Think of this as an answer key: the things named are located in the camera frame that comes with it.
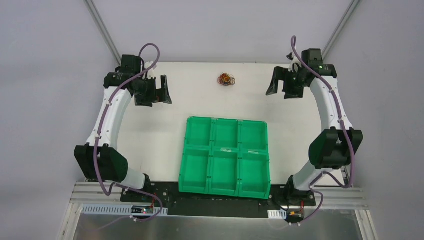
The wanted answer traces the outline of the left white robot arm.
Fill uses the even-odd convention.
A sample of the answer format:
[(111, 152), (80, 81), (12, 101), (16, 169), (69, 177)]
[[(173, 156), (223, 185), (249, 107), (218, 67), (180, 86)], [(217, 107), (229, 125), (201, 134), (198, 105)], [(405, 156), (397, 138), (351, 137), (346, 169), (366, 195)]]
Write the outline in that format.
[(152, 107), (155, 103), (172, 104), (166, 75), (160, 76), (157, 88), (154, 69), (140, 56), (123, 55), (121, 65), (109, 72), (103, 82), (103, 101), (93, 131), (85, 144), (77, 145), (74, 156), (88, 180), (117, 183), (133, 188), (140, 202), (152, 198), (147, 185), (149, 176), (129, 167), (118, 152), (118, 138), (126, 109), (134, 100), (136, 106)]

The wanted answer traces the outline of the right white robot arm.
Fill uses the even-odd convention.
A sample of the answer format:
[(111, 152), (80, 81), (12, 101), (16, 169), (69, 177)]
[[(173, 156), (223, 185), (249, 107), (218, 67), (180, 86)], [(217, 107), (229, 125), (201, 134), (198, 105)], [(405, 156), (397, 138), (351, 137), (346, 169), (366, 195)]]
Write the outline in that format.
[(325, 175), (342, 188), (352, 186), (355, 154), (364, 136), (348, 119), (339, 94), (336, 68), (324, 63), (321, 50), (310, 48), (301, 54), (292, 51), (287, 58), (288, 67), (274, 68), (266, 95), (277, 94), (279, 82), (283, 83), (284, 99), (301, 99), (305, 88), (309, 88), (321, 122), (321, 133), (308, 149), (308, 162), (289, 177), (282, 190), (283, 199), (296, 205), (310, 199), (312, 187)]

